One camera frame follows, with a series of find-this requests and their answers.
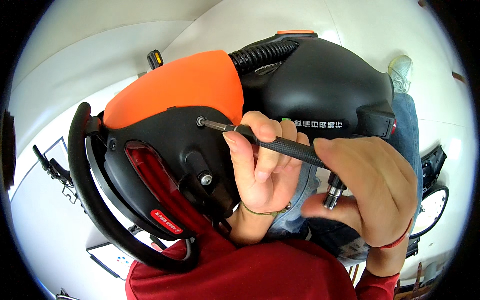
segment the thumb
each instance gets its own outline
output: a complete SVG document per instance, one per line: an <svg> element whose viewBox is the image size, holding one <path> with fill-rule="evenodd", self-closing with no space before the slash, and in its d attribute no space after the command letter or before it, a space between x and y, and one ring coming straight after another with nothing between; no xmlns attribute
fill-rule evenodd
<svg viewBox="0 0 480 300"><path fill-rule="evenodd" d="M320 217L324 219L342 222L358 234L361 233L362 219L357 206L357 201L352 196L340 196L334 209L324 207L326 193L309 197L301 207L301 214L304 217Z"/></svg>

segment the red sleeve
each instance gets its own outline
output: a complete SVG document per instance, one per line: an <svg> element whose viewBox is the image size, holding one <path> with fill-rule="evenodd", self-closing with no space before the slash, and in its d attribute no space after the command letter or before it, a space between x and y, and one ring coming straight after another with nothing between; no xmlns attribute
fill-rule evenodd
<svg viewBox="0 0 480 300"><path fill-rule="evenodd" d="M345 267L310 241L275 241L237 249L214 230L197 240L199 262L187 273L134 262L125 283L127 299L391 300L398 278L364 274L355 291ZM182 258L184 251L181 241L164 254Z"/></svg>
<svg viewBox="0 0 480 300"><path fill-rule="evenodd" d="M355 287L357 299L392 300L399 276L400 273L390 277L377 277L365 269L360 281Z"/></svg>

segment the bolt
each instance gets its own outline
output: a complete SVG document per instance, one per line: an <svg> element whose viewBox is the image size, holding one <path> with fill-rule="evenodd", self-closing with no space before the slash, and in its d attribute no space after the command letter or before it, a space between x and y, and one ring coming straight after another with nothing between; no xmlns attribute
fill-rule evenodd
<svg viewBox="0 0 480 300"><path fill-rule="evenodd" d="M110 140L109 148L112 151L115 151L115 149L117 149L117 140L116 139L111 139Z"/></svg>
<svg viewBox="0 0 480 300"><path fill-rule="evenodd" d="M205 117L199 116L197 118L197 126L202 127L204 125L203 121L205 121Z"/></svg>
<svg viewBox="0 0 480 300"><path fill-rule="evenodd" d="M210 183L212 183L212 180L212 175L204 175L202 179L200 179L200 183L202 185L209 185Z"/></svg>

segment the red string bracelet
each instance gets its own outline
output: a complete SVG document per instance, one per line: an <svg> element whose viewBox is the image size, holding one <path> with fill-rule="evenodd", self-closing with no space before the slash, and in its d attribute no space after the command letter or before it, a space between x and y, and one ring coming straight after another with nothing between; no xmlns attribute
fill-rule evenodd
<svg viewBox="0 0 480 300"><path fill-rule="evenodd" d="M410 219L410 223L407 226L407 230L405 230L405 232L402 234L402 236L400 238L398 238L396 241L394 241L391 244L379 247L379 249L390 249L390 248L393 248L393 247L397 246L398 244L400 244L403 241L404 238L406 238L410 235L410 233L408 232L408 229L410 228L410 225L412 224L412 222L413 222L413 218Z"/></svg>

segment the red tail light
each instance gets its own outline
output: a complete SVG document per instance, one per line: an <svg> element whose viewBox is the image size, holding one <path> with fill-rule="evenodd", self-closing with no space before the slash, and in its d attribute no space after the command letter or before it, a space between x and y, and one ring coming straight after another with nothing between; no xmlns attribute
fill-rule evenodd
<svg viewBox="0 0 480 300"><path fill-rule="evenodd" d="M138 176L140 176L144 184L168 213L175 216L178 221L196 233L202 233L206 228L205 226L210 226L210 223L205 217L198 213L178 190L175 181L169 175L166 163L154 148L143 142L129 141L126 143L125 153L137 171ZM155 219L158 218L164 220L162 215L158 217L157 214ZM177 226L173 224L173 222L171 223L167 217L165 217L165 221L163 222L158 221L173 233L181 232L175 229Z"/></svg>
<svg viewBox="0 0 480 300"><path fill-rule="evenodd" d="M396 129L396 119L393 120L393 126L392 126L392 132L391 132L391 134L394 134L394 133L395 133L395 129Z"/></svg>

